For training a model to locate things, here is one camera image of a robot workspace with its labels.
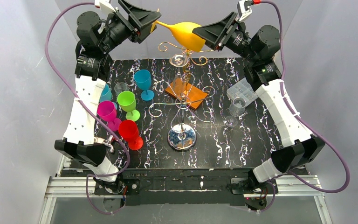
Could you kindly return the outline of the clear patterned wine glass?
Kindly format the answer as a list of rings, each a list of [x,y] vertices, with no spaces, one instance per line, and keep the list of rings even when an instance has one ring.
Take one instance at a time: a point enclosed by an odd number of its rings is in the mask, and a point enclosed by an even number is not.
[[[114,86],[114,92],[115,92],[116,96],[118,96],[121,92],[127,91],[127,90],[128,90],[128,85],[124,82],[116,83]]]

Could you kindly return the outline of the red wine glass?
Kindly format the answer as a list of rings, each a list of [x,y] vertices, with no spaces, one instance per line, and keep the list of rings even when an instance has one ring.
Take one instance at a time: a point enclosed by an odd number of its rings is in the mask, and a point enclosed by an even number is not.
[[[127,141],[130,150],[138,151],[143,146],[137,124],[132,120],[124,120],[118,129],[120,136]]]

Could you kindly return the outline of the pink wine glass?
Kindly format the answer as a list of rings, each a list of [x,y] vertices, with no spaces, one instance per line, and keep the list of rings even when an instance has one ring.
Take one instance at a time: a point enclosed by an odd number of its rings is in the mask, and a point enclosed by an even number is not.
[[[113,102],[107,100],[100,102],[97,108],[97,114],[103,121],[107,122],[109,129],[112,131],[119,129],[122,121],[117,117],[117,110]]]

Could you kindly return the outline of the yellow orange wine glass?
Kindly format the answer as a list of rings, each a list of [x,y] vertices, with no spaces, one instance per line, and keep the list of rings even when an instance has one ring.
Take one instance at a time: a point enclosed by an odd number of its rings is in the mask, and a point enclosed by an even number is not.
[[[160,21],[155,21],[151,25],[151,32],[157,24],[169,29],[175,40],[186,49],[194,52],[201,52],[205,45],[206,40],[193,33],[195,28],[201,27],[201,25],[197,23],[186,21],[168,25]]]

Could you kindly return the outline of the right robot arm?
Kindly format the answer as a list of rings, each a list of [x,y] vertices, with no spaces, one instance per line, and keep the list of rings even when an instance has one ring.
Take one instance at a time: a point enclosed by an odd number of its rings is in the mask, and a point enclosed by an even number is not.
[[[283,148],[273,151],[270,159],[249,172],[248,182],[256,185],[313,161],[325,142],[300,124],[295,118],[298,113],[287,107],[289,100],[282,74],[273,59],[281,47],[279,30],[264,25],[249,37],[236,15],[231,12],[219,22],[194,28],[193,34],[204,39],[205,45],[213,50],[227,47],[244,59],[245,79],[266,105],[278,128]]]

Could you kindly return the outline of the teal blue wine glass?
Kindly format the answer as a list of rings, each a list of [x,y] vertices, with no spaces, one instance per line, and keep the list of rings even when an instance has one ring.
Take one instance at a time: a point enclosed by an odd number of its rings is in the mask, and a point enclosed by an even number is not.
[[[99,99],[99,104],[101,104],[101,102],[103,101],[110,101],[113,103],[115,109],[117,110],[117,104],[115,102],[112,101],[112,92],[111,92],[111,88],[108,84],[105,84],[104,89],[101,92],[101,96]]]

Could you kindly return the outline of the clear wine glass front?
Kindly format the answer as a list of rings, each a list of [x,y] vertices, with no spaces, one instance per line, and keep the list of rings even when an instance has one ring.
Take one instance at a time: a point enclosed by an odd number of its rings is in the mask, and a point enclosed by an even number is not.
[[[246,105],[247,102],[244,98],[234,98],[228,109],[229,115],[225,117],[225,125],[231,128],[237,126],[238,118],[245,112]]]

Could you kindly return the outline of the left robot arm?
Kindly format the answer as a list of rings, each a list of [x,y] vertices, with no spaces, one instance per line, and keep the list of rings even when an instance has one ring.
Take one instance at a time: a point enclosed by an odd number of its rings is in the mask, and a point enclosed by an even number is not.
[[[88,167],[99,180],[115,182],[121,173],[107,157],[107,146],[94,141],[94,125],[100,122],[96,112],[110,76],[110,52],[125,40],[141,43],[153,31],[152,24],[161,17],[158,11],[137,7],[121,0],[119,5],[128,14],[125,18],[108,0],[93,5],[107,15],[101,19],[94,11],[77,18],[74,101],[68,127],[55,150]]]

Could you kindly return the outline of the green wine glass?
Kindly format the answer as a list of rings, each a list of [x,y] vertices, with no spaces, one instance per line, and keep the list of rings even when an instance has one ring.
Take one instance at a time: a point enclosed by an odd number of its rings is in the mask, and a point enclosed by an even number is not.
[[[136,110],[135,94],[131,91],[123,91],[117,97],[121,109],[126,112],[125,118],[136,122],[140,118],[140,112]]]

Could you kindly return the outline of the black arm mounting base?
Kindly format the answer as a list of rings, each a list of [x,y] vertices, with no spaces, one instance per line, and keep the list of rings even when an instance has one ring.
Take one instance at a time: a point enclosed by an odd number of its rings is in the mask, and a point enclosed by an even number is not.
[[[93,180],[96,196],[111,196],[127,206],[229,204],[256,211],[279,192],[275,181],[258,183],[250,168],[127,169],[115,182]]]

